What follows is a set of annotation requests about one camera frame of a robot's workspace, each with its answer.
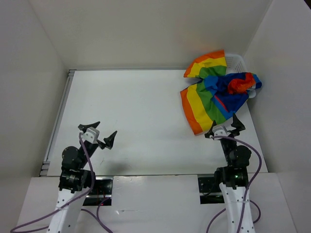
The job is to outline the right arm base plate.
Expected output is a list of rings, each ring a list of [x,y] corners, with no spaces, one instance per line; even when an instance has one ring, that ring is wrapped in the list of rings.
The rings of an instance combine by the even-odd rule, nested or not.
[[[214,177],[198,176],[200,204],[224,203],[224,198]]]

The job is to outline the rainbow striped shorts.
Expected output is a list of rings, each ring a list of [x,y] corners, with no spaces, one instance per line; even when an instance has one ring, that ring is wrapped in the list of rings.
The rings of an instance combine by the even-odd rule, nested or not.
[[[250,91],[262,87],[254,73],[227,73],[224,50],[193,60],[184,77],[199,80],[180,92],[184,115],[195,135],[232,118],[249,99]]]

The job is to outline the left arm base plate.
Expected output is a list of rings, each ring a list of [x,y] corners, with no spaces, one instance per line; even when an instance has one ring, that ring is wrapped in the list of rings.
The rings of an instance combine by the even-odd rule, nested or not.
[[[111,206],[113,177],[97,176],[92,191],[86,196],[83,206]]]

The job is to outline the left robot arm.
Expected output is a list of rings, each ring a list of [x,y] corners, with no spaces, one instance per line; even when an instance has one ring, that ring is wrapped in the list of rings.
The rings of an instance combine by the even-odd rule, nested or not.
[[[88,194],[95,192],[97,182],[90,158],[97,148],[112,149],[117,131],[99,140],[100,122],[80,124],[78,129],[80,147],[69,146],[62,152],[61,175],[55,214],[47,228],[48,233],[72,233]]]

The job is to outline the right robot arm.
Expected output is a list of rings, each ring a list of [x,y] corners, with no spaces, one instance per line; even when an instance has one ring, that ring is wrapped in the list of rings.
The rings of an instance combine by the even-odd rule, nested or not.
[[[220,141],[226,160],[225,167],[219,167],[214,172],[213,185],[221,191],[225,202],[229,233],[254,233],[254,221],[249,199],[249,179],[247,167],[251,150],[246,145],[238,145],[236,136],[245,130],[245,126],[233,114],[232,130],[217,125],[214,121],[205,133],[205,138]]]

